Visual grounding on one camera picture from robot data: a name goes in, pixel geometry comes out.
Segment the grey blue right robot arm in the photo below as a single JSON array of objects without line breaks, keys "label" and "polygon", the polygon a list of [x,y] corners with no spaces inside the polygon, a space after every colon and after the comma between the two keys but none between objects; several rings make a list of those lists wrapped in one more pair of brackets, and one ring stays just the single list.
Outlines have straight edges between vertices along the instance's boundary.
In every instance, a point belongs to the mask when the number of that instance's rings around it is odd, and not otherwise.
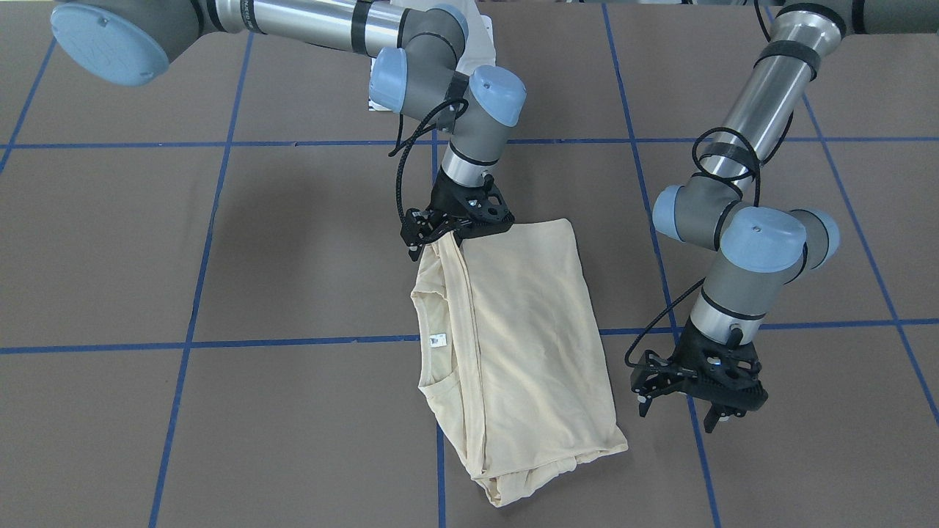
[{"label": "grey blue right robot arm", "polygon": [[247,30],[372,60],[370,99],[418,121],[392,155],[405,165],[416,141],[440,130],[449,147],[427,208],[397,204],[401,237],[418,260],[448,234],[500,234],[514,223],[492,174],[527,97],[523,81],[492,60],[470,62],[470,20],[448,3],[386,1],[60,1],[51,33],[85,70],[117,86],[164,74],[205,34]]}]

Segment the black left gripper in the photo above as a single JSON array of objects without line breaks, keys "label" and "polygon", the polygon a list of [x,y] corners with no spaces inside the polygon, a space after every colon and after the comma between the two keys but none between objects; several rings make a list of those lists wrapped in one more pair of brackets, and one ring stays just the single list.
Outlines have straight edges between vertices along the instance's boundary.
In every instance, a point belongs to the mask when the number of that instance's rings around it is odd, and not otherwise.
[{"label": "black left gripper", "polygon": [[638,415],[647,417],[654,398],[675,392],[711,404],[702,421],[705,433],[713,433],[730,417],[759,410],[768,391],[759,380],[761,363],[754,344],[742,343],[743,337],[741,328],[734,324],[728,341],[718,343],[688,321],[670,358],[644,351],[630,377]]}]

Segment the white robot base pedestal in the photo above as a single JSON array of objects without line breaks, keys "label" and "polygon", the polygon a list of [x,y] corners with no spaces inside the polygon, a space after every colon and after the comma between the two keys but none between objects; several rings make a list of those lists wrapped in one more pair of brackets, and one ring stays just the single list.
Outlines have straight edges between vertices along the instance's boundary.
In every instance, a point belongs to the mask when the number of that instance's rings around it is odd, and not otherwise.
[{"label": "white robot base pedestal", "polygon": [[[385,7],[393,5],[402,7],[402,9],[422,11],[433,9],[433,7],[441,7],[444,6],[444,4],[451,6],[454,10],[458,10],[463,15],[467,28],[465,51],[458,61],[456,70],[460,73],[470,75],[477,67],[496,64],[492,23],[489,17],[480,14],[475,1],[379,1],[379,4],[388,4],[388,6]],[[399,70],[398,72],[402,73],[402,71],[406,71],[403,65],[405,65],[403,51],[395,51],[395,53],[387,56],[386,59],[379,59],[378,57],[372,58],[371,73],[374,74],[375,70],[378,69],[386,70],[384,71],[385,73],[390,73],[390,71],[394,70]],[[392,83],[392,86],[395,88],[393,91],[399,92],[395,95],[397,98],[396,103],[400,103],[400,101],[403,100],[399,95],[403,94],[403,83],[406,83],[405,79],[406,73],[401,76],[401,81]],[[369,111],[385,111],[386,113],[392,113],[392,111],[396,111],[397,113],[397,111],[400,111],[400,104],[397,104],[398,110],[390,109],[380,104],[381,100],[376,100],[373,97],[371,84],[370,81],[369,100],[367,103]]]}]

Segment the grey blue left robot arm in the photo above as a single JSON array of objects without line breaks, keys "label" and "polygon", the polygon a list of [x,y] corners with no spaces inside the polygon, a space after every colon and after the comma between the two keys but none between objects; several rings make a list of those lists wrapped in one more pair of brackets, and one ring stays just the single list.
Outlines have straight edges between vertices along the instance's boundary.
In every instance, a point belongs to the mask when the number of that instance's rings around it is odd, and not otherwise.
[{"label": "grey blue left robot arm", "polygon": [[704,430],[744,417],[767,401],[755,338],[784,285],[821,268],[841,246],[834,218],[816,208],[765,204],[764,168],[789,132],[796,103],[819,75],[822,60],[860,34],[937,32],[935,1],[786,1],[766,44],[721,125],[692,144],[694,172],[658,194],[655,230],[679,243],[712,250],[713,264],[684,295],[695,303],[674,351],[651,350],[624,361],[638,414],[673,393],[709,404]]}]

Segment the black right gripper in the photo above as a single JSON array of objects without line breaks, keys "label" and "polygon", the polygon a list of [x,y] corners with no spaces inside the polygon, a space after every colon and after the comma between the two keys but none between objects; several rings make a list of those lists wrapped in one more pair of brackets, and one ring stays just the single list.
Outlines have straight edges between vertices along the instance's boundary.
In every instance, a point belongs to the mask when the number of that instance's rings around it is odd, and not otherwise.
[{"label": "black right gripper", "polygon": [[513,224],[514,215],[492,175],[483,174],[480,186],[466,187],[439,169],[428,207],[405,211],[400,234],[410,260],[417,262],[425,245],[450,232],[459,240],[466,240],[507,232]]}]

